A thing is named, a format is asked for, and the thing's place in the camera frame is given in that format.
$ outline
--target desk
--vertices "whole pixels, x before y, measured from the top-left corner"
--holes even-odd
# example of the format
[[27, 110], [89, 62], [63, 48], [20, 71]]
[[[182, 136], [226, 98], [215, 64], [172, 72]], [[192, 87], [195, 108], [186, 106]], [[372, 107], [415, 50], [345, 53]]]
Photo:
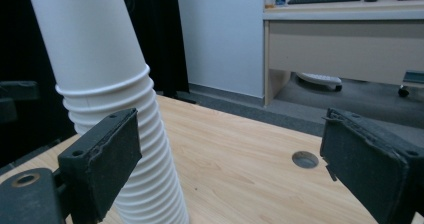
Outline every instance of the desk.
[[265, 105], [290, 71], [424, 86], [404, 81], [424, 71], [422, 0], [290, 5], [263, 19]]
[[[319, 157], [321, 139], [257, 121], [158, 97], [192, 224], [375, 223], [341, 182], [319, 165], [303, 169], [296, 151]], [[57, 168], [74, 136], [0, 177]], [[105, 223], [121, 223], [113, 209]]]

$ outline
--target stacked paper cups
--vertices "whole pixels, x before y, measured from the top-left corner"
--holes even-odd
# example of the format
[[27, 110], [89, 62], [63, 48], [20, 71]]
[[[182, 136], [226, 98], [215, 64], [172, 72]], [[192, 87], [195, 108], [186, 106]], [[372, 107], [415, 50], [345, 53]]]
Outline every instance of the stacked paper cups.
[[56, 90], [76, 131], [84, 134], [118, 110], [138, 109], [143, 158], [115, 201], [123, 221], [188, 223], [149, 67], [124, 0], [31, 1]]

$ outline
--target white wall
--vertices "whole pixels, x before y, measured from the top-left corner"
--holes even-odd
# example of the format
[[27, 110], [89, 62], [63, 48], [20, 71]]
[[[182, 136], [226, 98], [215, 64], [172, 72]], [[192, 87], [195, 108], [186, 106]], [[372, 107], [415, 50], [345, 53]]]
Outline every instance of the white wall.
[[189, 82], [263, 97], [263, 0], [179, 0]]

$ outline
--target wooden tabletop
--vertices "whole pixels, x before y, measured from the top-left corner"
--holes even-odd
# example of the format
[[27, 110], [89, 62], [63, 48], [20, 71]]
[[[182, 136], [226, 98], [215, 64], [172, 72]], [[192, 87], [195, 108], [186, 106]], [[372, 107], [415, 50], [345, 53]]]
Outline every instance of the wooden tabletop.
[[[158, 97], [190, 222], [375, 223], [319, 157], [316, 136]], [[78, 136], [0, 177], [36, 167], [58, 167], [57, 155]], [[297, 151], [319, 159], [305, 169]], [[112, 209], [105, 223], [122, 223]]]

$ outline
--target floor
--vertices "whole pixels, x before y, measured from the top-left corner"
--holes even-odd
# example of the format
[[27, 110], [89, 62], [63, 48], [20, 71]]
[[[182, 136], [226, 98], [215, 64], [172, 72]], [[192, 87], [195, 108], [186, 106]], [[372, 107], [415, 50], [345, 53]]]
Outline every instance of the floor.
[[179, 96], [199, 105], [322, 136], [329, 107], [354, 112], [371, 119], [403, 139], [424, 147], [424, 89], [408, 88], [407, 97], [398, 95], [399, 86], [342, 79], [343, 89], [300, 82], [292, 75], [289, 83], [264, 107], [259, 98], [197, 85], [190, 94]]

